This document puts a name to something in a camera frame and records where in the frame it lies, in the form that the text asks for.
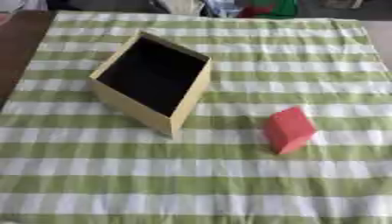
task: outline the box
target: box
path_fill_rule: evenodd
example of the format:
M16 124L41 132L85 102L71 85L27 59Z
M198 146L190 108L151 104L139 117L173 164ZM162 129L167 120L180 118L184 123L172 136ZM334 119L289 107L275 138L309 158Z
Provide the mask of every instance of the box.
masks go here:
M289 153L306 145L316 132L299 107L288 108L269 117L264 134L277 154Z
M210 81L211 59L139 32L91 75L102 102L171 137Z

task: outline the striped tablecloth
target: striped tablecloth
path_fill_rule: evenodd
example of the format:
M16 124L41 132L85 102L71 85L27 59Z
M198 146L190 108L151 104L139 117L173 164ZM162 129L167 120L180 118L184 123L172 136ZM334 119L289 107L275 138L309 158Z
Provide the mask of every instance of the striped tablecloth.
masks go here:
M87 85L137 30L213 58L177 139ZM62 12L0 115L0 220L391 223L390 77L356 21ZM259 127L293 105L318 133L277 156Z

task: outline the foam cube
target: foam cube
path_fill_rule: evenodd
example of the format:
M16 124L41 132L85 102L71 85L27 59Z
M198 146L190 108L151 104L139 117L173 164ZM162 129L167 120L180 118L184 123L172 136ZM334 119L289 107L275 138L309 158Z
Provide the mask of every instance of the foam cube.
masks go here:
M288 153L306 145L315 132L299 107L275 113L264 124L264 134L277 154Z

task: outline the floor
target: floor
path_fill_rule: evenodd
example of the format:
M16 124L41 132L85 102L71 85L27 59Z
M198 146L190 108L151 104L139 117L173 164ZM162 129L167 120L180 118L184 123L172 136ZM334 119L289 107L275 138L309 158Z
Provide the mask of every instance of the floor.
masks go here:
M155 12L147 0L69 0L73 6L88 11ZM392 0L366 1L357 10L327 9L323 0L298 0L300 18L353 18L392 20Z

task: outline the green stripe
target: green stripe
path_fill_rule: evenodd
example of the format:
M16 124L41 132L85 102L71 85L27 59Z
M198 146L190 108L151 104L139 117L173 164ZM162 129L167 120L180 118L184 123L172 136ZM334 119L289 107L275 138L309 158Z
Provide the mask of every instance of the green stripe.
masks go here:
M168 33L161 36L164 39L170 40L177 44L183 45L196 45L196 44L209 44L209 45L224 45L224 44L254 44L254 45L310 45L310 46L325 46L336 45L341 47L343 45L369 45L366 36L352 36L350 38L342 37L216 37L216 36L173 36ZM81 42L81 43L94 43L94 42L107 42L107 43L123 43L127 41L130 36L114 36L114 35L59 35L47 36L43 41L47 44L63 43L63 42Z
M2 193L240 194L322 197L392 195L392 179L137 176L0 176Z
M198 158L278 160L385 160L389 146L315 146L276 155L267 144L0 143L0 158Z
M16 91L14 102L98 102L92 92L73 91ZM204 103L391 103L392 94L258 94L234 92L205 92L200 102Z
M39 224L70 224L70 223L94 223L94 224L375 224L392 223L390 217L297 217L297 216L260 216L248 214L246 216L216 215L153 215L153 214L0 214L5 221L17 221L17 223Z
M104 61L110 57L112 52L37 52L34 60L101 60ZM321 61L321 62L378 62L377 54L327 54L327 53L264 53L264 52L216 52L206 53L213 61Z
M93 70L64 69L56 71L31 71L24 73L25 80L62 79L85 80ZM330 72L330 73L267 73L267 72L216 72L212 81L391 81L389 72Z
M360 29L361 24L358 21L339 21L335 22L330 20L328 22L318 22L318 21L303 21L303 22L295 22L292 20L288 21L268 21L268 20L247 20L246 22L241 21L224 21L224 20L204 20L204 21L192 21L191 19L187 19L184 21L159 21L157 18L152 18L151 21L121 21L121 20L112 20L109 21L94 21L94 20L86 20L86 21L58 21L56 20L52 27L56 28L76 28L76 27L84 27L84 28L107 28L107 27L124 27L124 28L141 28L141 27L149 27L149 28L226 28L226 29L284 29L290 28L294 30L299 30L295 32L301 32L301 30L336 30L336 29Z
M262 125L263 116L190 115L183 129L250 130ZM392 117L313 117L318 130L392 130ZM142 128L143 124L124 115L1 115L4 127L18 128Z

